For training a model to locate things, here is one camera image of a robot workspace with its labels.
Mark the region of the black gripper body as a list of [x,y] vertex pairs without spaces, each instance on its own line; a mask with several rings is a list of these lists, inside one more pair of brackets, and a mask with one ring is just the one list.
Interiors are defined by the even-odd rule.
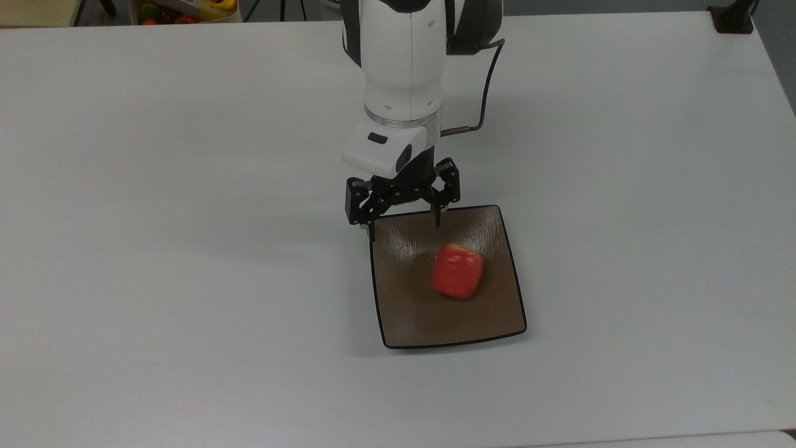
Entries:
[[395,189],[404,197],[404,192],[412,194],[415,189],[420,191],[430,187],[437,177],[435,172],[435,147],[422,151],[408,162],[402,170],[392,179],[385,179],[373,176],[371,198],[375,200],[387,200],[394,197]]

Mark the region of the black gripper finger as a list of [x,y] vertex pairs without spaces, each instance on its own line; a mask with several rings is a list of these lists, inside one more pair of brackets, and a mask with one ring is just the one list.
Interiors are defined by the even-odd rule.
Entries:
[[375,242],[374,222],[390,208],[390,184],[381,177],[370,180],[349,177],[346,181],[346,218],[351,226],[366,230]]
[[452,158],[447,157],[435,165],[432,171],[434,181],[441,180],[443,187],[441,190],[430,185],[432,201],[429,202],[430,210],[434,216],[435,228],[440,228],[442,224],[442,213],[450,204],[459,202],[461,199],[460,190],[460,170]]

